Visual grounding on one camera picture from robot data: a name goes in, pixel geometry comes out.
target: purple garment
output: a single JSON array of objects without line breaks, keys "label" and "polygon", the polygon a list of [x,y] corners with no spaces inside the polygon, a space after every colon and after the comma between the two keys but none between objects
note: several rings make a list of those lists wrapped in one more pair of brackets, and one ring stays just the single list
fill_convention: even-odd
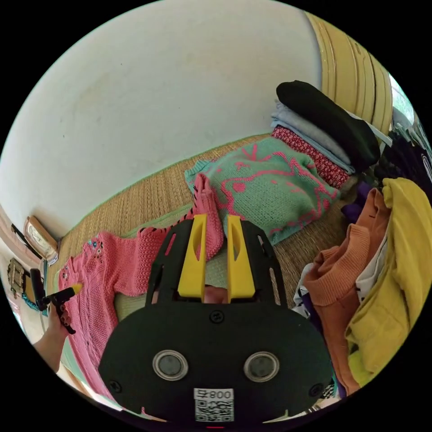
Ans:
[{"label": "purple garment", "polygon": [[302,298],[301,300],[303,301],[303,304],[304,304],[306,310],[310,314],[310,317],[309,317],[310,322],[314,325],[314,327],[321,334],[323,334],[323,326],[321,325],[320,317],[316,313],[314,305],[312,304],[312,300],[310,299],[311,295],[309,293],[307,293],[307,294],[303,295],[301,298]]},{"label": "purple garment", "polygon": [[354,204],[358,204],[363,208],[366,204],[366,200],[371,189],[372,186],[369,184],[365,183],[364,181],[360,182],[357,186],[357,198],[354,201]]},{"label": "purple garment", "polygon": [[341,208],[341,212],[346,217],[350,224],[355,224],[360,217],[360,213],[366,204],[366,199],[372,187],[360,182],[357,186],[357,198],[352,204],[347,204]]},{"label": "purple garment", "polygon": [[358,204],[347,204],[341,208],[341,212],[350,224],[355,224],[358,221],[362,210],[363,208]]},{"label": "purple garment", "polygon": [[[314,305],[312,304],[312,300],[310,299],[311,295],[309,293],[307,293],[307,294],[302,295],[301,298],[302,298],[301,300],[303,301],[304,307],[306,308],[306,310],[310,314],[310,317],[309,317],[310,322],[323,335],[324,332],[323,332],[323,326],[321,324],[321,319],[318,316],[318,314],[314,308]],[[339,390],[339,396],[341,398],[346,397],[347,391],[345,390],[345,387],[339,382],[339,380],[336,377],[334,379],[336,379],[336,385],[337,385],[337,388]]]}]

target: light blue folded garment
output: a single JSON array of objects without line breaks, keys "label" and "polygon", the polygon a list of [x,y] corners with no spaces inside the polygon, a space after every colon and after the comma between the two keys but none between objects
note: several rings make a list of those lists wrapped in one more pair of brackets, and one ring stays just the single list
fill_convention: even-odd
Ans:
[{"label": "light blue folded garment", "polygon": [[330,153],[327,149],[325,149],[322,145],[319,145],[315,140],[302,134],[299,130],[291,125],[284,123],[280,120],[273,120],[271,123],[271,127],[275,128],[276,126],[282,126],[290,131],[294,132],[297,136],[299,136],[302,140],[306,141],[310,144],[315,150],[319,151],[322,155],[324,155],[329,161],[333,162],[338,167],[342,168],[347,174],[352,175],[355,173],[354,167],[351,165],[347,165],[345,162],[341,161],[338,157],[336,157],[333,153]]},{"label": "light blue folded garment", "polygon": [[286,107],[283,103],[276,100],[276,110],[272,114],[273,120],[279,120],[292,127],[295,127],[304,136],[307,136],[324,147],[330,153],[334,154],[339,160],[347,165],[351,165],[351,161],[345,150],[333,139],[328,133],[315,126],[309,120],[299,116],[296,112]]}]

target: green knit sweater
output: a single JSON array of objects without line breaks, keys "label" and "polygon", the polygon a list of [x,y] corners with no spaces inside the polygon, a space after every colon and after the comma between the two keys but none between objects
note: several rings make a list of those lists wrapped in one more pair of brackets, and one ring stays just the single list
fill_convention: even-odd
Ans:
[{"label": "green knit sweater", "polygon": [[215,191],[225,235],[228,215],[237,215],[262,228],[273,245],[319,219],[339,196],[309,156],[276,138],[198,161],[184,173],[192,193],[198,173]]}]

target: label sticker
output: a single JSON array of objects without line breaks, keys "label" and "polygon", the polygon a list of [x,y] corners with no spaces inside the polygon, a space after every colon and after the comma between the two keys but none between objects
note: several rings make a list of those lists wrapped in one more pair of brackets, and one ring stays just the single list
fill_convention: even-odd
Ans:
[{"label": "label sticker", "polygon": [[232,388],[194,388],[197,422],[233,422],[234,390]]}]

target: pink knit sweater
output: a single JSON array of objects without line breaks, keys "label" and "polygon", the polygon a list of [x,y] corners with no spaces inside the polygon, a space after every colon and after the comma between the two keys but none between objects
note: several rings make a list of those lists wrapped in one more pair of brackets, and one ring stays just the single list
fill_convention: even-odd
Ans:
[{"label": "pink knit sweater", "polygon": [[[222,247],[224,234],[206,176],[197,176],[195,190],[193,207],[181,220],[207,214],[206,259],[209,260]],[[69,341],[90,387],[110,399],[97,368],[118,323],[114,296],[122,293],[134,297],[147,292],[151,265],[170,229],[145,228],[136,238],[128,239],[101,232],[83,246],[80,255],[69,258],[59,274],[60,290],[73,283],[83,284],[80,293],[66,304],[72,328],[76,330]]]}]

